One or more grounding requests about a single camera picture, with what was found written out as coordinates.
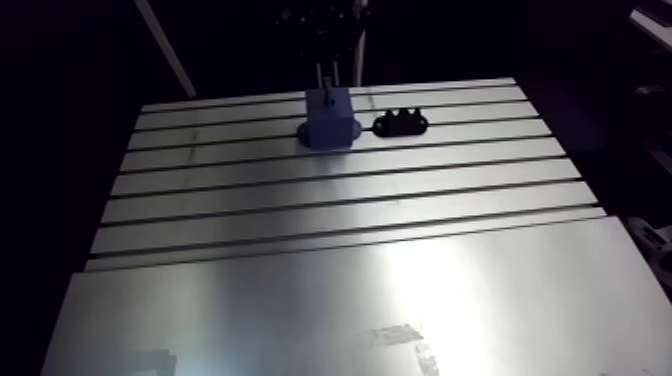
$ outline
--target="metal slot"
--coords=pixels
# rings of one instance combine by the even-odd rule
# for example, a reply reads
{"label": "metal slot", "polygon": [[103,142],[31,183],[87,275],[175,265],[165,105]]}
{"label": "metal slot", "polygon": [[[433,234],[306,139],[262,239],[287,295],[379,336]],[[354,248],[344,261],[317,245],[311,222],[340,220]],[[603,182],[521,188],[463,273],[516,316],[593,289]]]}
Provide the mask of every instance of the metal slot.
{"label": "metal slot", "polygon": [[[514,85],[515,83],[516,82],[513,80],[513,78],[497,78],[491,80],[448,81],[448,82],[432,82],[425,84],[351,88],[350,93],[352,95],[367,95],[375,93],[390,93],[390,92],[413,91],[413,90],[463,89],[469,87]],[[232,105],[235,106],[249,103],[276,102],[292,99],[303,99],[304,96],[305,93],[303,91],[295,91],[290,93],[250,95],[245,97],[206,99],[206,100],[188,101],[188,102],[158,103],[143,106],[142,112],[161,112],[161,111],[176,111],[176,110],[179,111],[179,110],[187,110],[202,107],[217,107],[217,106],[232,106]]]}
{"label": "metal slot", "polygon": [[99,229],[92,253],[125,252],[218,242],[407,225],[470,216],[595,203],[585,183],[316,207]]}
{"label": "metal slot", "polygon": [[[384,108],[459,105],[524,100],[525,94],[517,87],[477,88],[460,91],[444,90],[418,93],[375,94],[352,97],[354,111],[372,111]],[[260,120],[269,118],[303,117],[305,100],[248,104],[231,107],[202,108],[188,111],[141,114],[136,129],[170,128],[198,124]]]}
{"label": "metal slot", "polygon": [[[417,137],[384,139],[377,137],[371,132],[364,132],[352,145],[351,149],[343,150],[342,152],[545,136],[550,135],[550,133],[551,131],[541,119],[434,126],[426,134]],[[212,163],[251,161],[255,159],[300,157],[306,154],[317,153],[303,147],[295,138],[282,138],[168,150],[130,152],[124,157],[121,170],[134,171],[190,165],[197,166]]]}
{"label": "metal slot", "polygon": [[485,144],[323,155],[277,161],[127,174],[117,177],[113,195],[224,187],[298,179],[448,167],[563,155],[552,138]]}
{"label": "metal slot", "polygon": [[417,225],[412,228],[393,228],[319,237],[279,240],[272,243],[255,243],[229,247],[189,249],[148,254],[104,257],[89,260],[86,271],[137,268],[152,265],[195,262],[232,257],[249,257],[286,252],[314,251],[320,249],[412,240],[433,236],[454,235],[465,232],[486,231],[518,226],[574,221],[603,217],[601,208],[562,208],[536,212],[510,213],[503,216],[448,221],[447,223]]}
{"label": "metal slot", "polygon": [[[377,116],[381,116],[382,114],[383,112],[380,111],[362,112],[355,114],[355,119],[365,127],[368,127],[373,124]],[[443,112],[440,109],[425,109],[423,110],[423,115],[429,116],[427,119],[430,123],[436,125],[474,121],[498,121],[533,117],[538,114],[529,103],[514,102],[482,106],[460,106]],[[198,143],[230,142],[252,138],[292,136],[296,134],[296,129],[304,120],[303,117],[299,117],[136,132],[131,137],[129,148],[156,148]]]}
{"label": "metal slot", "polygon": [[569,159],[505,163],[110,200],[103,222],[383,199],[579,178]]}

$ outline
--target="black clamp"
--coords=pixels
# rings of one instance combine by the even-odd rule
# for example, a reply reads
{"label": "black clamp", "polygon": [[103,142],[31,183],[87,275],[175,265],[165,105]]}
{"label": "black clamp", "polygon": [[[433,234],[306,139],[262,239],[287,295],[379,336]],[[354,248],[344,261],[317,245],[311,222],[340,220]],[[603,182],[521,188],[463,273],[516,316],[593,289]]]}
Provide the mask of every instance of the black clamp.
{"label": "black clamp", "polygon": [[429,122],[416,108],[411,114],[407,108],[399,110],[397,115],[385,111],[385,115],[373,122],[373,133],[378,137],[418,136],[427,131]]}

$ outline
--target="metal rod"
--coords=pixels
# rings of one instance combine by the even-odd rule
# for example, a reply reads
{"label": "metal rod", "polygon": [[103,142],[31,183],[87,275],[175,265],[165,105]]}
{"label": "metal rod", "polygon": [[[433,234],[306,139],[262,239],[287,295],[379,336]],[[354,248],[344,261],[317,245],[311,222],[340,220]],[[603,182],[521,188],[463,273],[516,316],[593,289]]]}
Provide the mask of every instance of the metal rod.
{"label": "metal rod", "polygon": [[334,86],[338,87],[341,86],[341,79],[338,75],[338,61],[334,60],[333,62],[333,68],[334,68]]}
{"label": "metal rod", "polygon": [[170,67],[173,69],[173,73],[177,76],[177,80],[180,81],[187,96],[189,98],[194,98],[196,96],[196,89],[194,89],[194,85],[192,85],[191,80],[189,80],[189,76],[184,70],[182,63],[180,63],[180,59],[178,59],[175,50],[173,50],[173,47],[170,45],[168,37],[166,37],[166,34],[163,32],[163,28],[161,28],[161,24],[156,18],[151,5],[149,5],[147,0],[135,0],[135,5],[138,7],[142,18],[145,20],[147,27],[154,36],[159,48],[161,48],[161,52],[163,52],[166,60],[168,60],[168,64],[170,64]]}
{"label": "metal rod", "polygon": [[317,63],[316,70],[317,70],[317,87],[322,89],[322,67],[320,66],[320,63]]}
{"label": "metal rod", "polygon": [[355,49],[355,61],[353,63],[353,78],[352,85],[355,87],[362,86],[362,75],[364,72],[364,46],[366,41],[366,31],[362,32],[362,36],[359,37],[359,44]]}

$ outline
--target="vertical rod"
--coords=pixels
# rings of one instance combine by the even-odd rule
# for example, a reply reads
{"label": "vertical rod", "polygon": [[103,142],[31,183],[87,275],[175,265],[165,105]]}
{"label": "vertical rod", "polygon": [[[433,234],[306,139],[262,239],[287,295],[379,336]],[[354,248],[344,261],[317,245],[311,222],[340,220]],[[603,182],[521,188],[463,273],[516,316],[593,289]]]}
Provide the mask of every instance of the vertical rod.
{"label": "vertical rod", "polygon": [[339,87],[341,86],[341,79],[338,76],[338,61],[334,60],[334,86]]}
{"label": "vertical rod", "polygon": [[317,63],[316,69],[317,69],[317,87],[319,89],[322,89],[322,67],[320,66],[320,63]]}
{"label": "vertical rod", "polygon": [[364,72],[364,46],[366,44],[366,30],[362,31],[362,36],[359,37],[359,43],[355,49],[355,61],[353,64],[353,78],[352,86],[362,86],[362,75]]}

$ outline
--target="dark background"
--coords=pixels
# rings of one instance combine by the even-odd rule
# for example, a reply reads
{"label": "dark background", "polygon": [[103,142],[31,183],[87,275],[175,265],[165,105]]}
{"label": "dark background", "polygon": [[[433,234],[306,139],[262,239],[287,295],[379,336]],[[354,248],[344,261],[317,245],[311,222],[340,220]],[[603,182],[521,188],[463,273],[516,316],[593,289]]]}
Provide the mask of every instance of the dark background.
{"label": "dark background", "polygon": [[[662,224],[672,188],[627,141],[632,90],[670,61],[629,25],[634,1],[371,2],[365,85],[514,76],[608,211]],[[283,53],[293,41],[273,37],[279,3],[151,1],[199,98],[314,86],[312,65]],[[37,374],[140,106],[187,98],[132,1],[3,8],[5,184],[19,191],[5,253],[23,258],[7,285],[21,373]]]}

